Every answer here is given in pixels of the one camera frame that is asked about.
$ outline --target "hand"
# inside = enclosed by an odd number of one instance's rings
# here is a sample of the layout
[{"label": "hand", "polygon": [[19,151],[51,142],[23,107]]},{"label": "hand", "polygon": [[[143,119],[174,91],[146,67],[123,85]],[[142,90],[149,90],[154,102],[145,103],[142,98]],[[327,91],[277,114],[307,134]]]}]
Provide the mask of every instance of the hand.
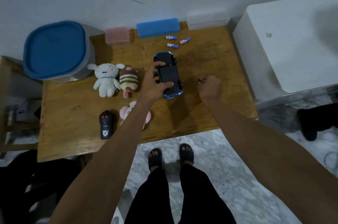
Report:
[{"label": "hand", "polygon": [[222,95],[222,81],[213,75],[202,76],[198,82],[198,93],[204,104],[212,100],[220,100]]},{"label": "hand", "polygon": [[142,83],[142,88],[140,91],[138,101],[141,101],[146,104],[153,104],[159,98],[162,97],[163,92],[171,88],[174,83],[173,82],[164,82],[164,83],[156,83],[154,80],[154,71],[155,67],[164,66],[165,63],[162,61],[153,62],[150,64],[148,70],[144,75],[144,80]]}]

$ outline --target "black remote control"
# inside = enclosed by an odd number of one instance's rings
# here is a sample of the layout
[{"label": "black remote control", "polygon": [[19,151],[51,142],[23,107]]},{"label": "black remote control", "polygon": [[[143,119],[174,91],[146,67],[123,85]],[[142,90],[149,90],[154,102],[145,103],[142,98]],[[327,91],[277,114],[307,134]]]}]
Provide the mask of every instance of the black remote control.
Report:
[{"label": "black remote control", "polygon": [[114,114],[106,110],[102,112],[99,116],[100,126],[101,126],[101,139],[106,140],[110,138],[113,134],[112,128],[114,125],[115,116]]}]

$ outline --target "forearm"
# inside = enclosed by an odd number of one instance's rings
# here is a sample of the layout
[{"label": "forearm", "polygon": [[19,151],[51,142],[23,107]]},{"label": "forearm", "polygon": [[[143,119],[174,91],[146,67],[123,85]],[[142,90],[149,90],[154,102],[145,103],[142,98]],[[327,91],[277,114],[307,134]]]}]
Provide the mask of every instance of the forearm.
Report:
[{"label": "forearm", "polygon": [[302,146],[217,100],[207,103],[223,134],[258,181],[303,223],[337,220],[338,180]]},{"label": "forearm", "polygon": [[67,189],[50,223],[111,222],[149,109],[148,103],[136,103],[122,125]]}]

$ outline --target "person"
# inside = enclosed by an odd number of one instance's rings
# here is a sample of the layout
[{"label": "person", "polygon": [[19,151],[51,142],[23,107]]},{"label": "person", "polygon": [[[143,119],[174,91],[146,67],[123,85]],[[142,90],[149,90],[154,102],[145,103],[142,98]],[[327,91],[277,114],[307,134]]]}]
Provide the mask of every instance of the person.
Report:
[{"label": "person", "polygon": [[[49,223],[111,223],[146,115],[153,103],[162,97],[163,91],[173,85],[172,82],[154,81],[154,69],[160,65],[165,63],[150,65],[133,111],[72,182]],[[199,79],[197,89],[201,102],[256,179],[279,197],[301,222],[336,223],[338,179],[291,138],[221,103],[220,79],[212,75]],[[180,223],[234,223],[232,214],[208,177],[192,166],[192,148],[182,145],[179,150],[184,191]],[[173,223],[160,155],[159,149],[150,152],[151,173],[137,192],[126,223]],[[207,222],[204,214],[210,217]]]}]

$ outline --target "pink plastic container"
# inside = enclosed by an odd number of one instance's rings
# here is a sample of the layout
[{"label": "pink plastic container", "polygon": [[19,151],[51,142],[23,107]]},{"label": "pink plastic container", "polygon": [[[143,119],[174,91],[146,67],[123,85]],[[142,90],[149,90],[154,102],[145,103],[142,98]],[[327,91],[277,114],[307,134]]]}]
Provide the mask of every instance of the pink plastic container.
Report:
[{"label": "pink plastic container", "polygon": [[130,43],[129,27],[113,27],[105,30],[105,40],[109,46]]}]

